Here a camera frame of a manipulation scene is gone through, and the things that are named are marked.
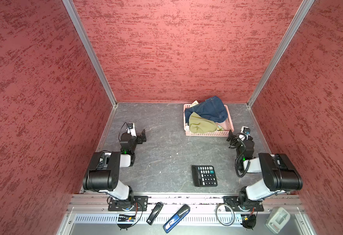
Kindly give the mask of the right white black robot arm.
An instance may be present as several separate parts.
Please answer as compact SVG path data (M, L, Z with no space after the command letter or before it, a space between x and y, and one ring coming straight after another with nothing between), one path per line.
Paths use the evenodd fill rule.
M254 142L250 132L233 134L229 131L229 148L235 149L235 172L239 178L260 173L262 179L242 187L237 196L225 196L223 201L234 211L263 211L262 202L279 193L299 191L303 180L286 154L259 153L253 156Z

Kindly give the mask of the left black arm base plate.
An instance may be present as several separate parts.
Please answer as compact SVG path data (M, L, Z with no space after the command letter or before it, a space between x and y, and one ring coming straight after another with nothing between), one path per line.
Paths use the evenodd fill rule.
M108 197L108 211L146 211L148 207L148 196L130 196L126 200L116 200Z

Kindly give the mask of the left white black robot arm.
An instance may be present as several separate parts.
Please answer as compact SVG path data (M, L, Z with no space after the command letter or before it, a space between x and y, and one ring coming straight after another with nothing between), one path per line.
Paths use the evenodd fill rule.
M82 180L83 189L108 195L109 211L146 211L148 197L135 196L132 188L119 180L120 169L134 165L135 149L146 141L145 130L138 136L126 131L120 136L119 152L95 152Z

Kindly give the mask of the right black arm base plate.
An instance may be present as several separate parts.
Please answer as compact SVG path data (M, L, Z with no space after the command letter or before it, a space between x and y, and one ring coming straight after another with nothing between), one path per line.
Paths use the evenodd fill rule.
M224 196L223 202L234 212L264 212L262 201L251 201L238 196Z

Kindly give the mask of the olive green skirt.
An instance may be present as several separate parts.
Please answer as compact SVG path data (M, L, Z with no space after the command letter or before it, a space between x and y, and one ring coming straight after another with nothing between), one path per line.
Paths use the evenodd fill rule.
M193 112L189 117L189 130L192 133L204 134L217 131L217 125L215 122L202 118L200 115Z

